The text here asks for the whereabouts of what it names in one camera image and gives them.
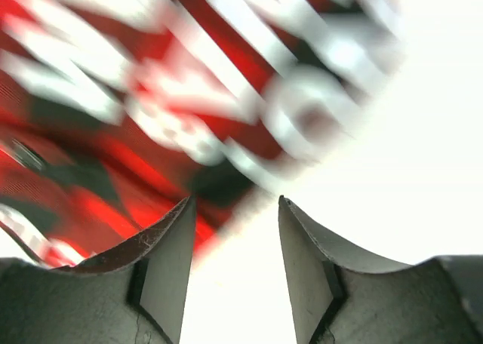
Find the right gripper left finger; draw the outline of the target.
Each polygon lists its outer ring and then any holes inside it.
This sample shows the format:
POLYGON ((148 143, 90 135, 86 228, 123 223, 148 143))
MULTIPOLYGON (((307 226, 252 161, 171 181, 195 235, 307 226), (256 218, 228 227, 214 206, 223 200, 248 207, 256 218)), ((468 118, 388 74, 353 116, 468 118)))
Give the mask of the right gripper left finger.
POLYGON ((74 267, 1 261, 3 343, 177 343, 195 238, 195 200, 74 267))

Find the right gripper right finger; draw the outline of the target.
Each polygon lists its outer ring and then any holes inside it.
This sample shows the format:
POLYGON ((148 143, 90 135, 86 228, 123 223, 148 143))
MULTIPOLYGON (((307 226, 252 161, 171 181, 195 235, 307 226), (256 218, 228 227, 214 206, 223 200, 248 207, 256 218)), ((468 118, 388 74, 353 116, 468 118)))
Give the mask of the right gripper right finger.
POLYGON ((299 343, 480 343, 482 258, 407 265, 317 223, 286 198, 278 227, 299 343))

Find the red black plaid shirt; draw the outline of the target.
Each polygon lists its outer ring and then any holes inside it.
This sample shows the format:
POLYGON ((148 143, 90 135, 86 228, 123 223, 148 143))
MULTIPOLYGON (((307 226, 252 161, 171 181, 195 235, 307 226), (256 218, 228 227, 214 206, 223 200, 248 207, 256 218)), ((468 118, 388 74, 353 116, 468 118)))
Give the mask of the red black plaid shirt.
POLYGON ((204 244, 385 85, 397 0, 1 0, 2 255, 74 266, 198 200, 204 244))

